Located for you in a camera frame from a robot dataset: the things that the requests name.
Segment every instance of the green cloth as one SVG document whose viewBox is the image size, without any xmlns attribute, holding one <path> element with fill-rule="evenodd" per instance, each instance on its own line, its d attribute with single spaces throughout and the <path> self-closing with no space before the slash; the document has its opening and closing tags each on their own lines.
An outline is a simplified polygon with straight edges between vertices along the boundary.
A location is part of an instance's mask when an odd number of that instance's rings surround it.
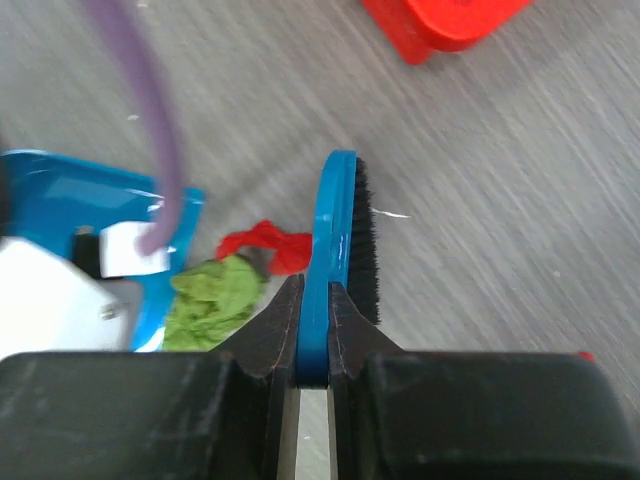
<svg viewBox="0 0 640 480">
<path fill-rule="evenodd" d="M 210 350 L 219 345 L 251 318 L 265 283 L 236 255 L 176 275 L 171 285 L 178 295 L 167 317 L 163 350 Z"/>
</svg>

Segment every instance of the blue brush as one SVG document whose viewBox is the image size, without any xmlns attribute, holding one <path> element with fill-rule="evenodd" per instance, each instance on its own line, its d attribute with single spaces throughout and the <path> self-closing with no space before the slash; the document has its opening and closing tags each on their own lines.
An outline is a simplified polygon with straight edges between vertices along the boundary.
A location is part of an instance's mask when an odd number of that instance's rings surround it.
<svg viewBox="0 0 640 480">
<path fill-rule="evenodd" d="M 299 386 L 327 385 L 329 284 L 342 284 L 360 313 L 378 324 L 377 273 L 365 165 L 356 152 L 336 150 L 325 163 L 316 200 L 313 253 L 298 328 Z"/>
</svg>

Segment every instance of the black plastic part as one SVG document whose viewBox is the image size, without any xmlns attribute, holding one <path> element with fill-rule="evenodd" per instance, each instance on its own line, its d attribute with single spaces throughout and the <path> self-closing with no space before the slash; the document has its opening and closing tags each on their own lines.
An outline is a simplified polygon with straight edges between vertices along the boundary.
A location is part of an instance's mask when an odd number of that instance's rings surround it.
<svg viewBox="0 0 640 480">
<path fill-rule="evenodd" d="M 71 242 L 71 263 L 94 280 L 121 280 L 124 277 L 104 278 L 100 270 L 100 235 L 78 233 Z"/>
<path fill-rule="evenodd" d="M 593 362 L 403 352 L 341 286 L 331 297 L 334 480 L 640 478 L 637 446 Z"/>
<path fill-rule="evenodd" d="M 212 352 L 5 359 L 0 478 L 294 478 L 302 289 L 290 277 Z"/>
</svg>

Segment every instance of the screw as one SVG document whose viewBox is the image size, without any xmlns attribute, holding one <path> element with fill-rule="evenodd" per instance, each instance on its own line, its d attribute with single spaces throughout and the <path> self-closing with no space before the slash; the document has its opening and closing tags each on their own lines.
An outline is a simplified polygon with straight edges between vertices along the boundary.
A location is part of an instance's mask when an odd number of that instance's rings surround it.
<svg viewBox="0 0 640 480">
<path fill-rule="evenodd" d="M 100 310 L 100 320 L 113 320 L 118 316 L 118 306 L 110 304 Z"/>
</svg>

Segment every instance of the white label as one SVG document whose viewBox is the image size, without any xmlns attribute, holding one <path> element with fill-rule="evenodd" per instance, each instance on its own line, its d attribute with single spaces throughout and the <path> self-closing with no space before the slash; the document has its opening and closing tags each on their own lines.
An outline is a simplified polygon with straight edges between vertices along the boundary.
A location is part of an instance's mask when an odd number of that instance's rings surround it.
<svg viewBox="0 0 640 480">
<path fill-rule="evenodd" d="M 148 222 L 120 222 L 100 232 L 100 273 L 103 277 L 152 275 L 169 270 L 169 251 L 161 248 L 144 256 L 138 251 L 138 239 Z"/>
</svg>

